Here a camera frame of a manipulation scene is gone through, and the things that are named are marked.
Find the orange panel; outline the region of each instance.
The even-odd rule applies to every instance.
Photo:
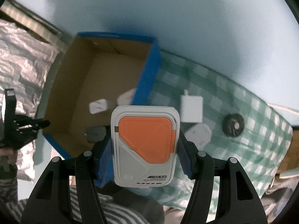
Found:
[[[165,163],[174,152],[175,130],[166,117],[126,116],[118,126],[120,138],[148,163]]]

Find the cardboard box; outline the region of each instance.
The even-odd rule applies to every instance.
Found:
[[[112,110],[89,112],[98,99],[116,102],[137,88],[132,105],[144,105],[161,64],[158,41],[129,33],[81,32],[62,58],[50,92],[45,138],[65,159],[91,149],[85,128],[110,125]]]

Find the person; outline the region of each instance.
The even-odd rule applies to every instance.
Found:
[[[0,156],[8,156],[7,162],[9,164],[16,163],[17,155],[17,151],[13,151],[10,148],[0,148]],[[20,223],[27,199],[18,200],[17,187],[17,177],[13,179],[0,179],[0,203],[5,207],[6,211]],[[98,196],[109,224],[149,224],[136,210],[115,204],[112,196],[100,193],[98,193]],[[75,185],[70,185],[70,199],[73,218],[82,222]]]

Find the person's hand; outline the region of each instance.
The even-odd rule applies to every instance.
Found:
[[[0,148],[0,156],[8,156],[7,163],[14,165],[17,162],[18,151],[14,151],[11,148]]]

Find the orange and white power bank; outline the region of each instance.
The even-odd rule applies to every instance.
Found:
[[[115,183],[148,188],[173,178],[180,116],[173,107],[118,106],[111,116]]]

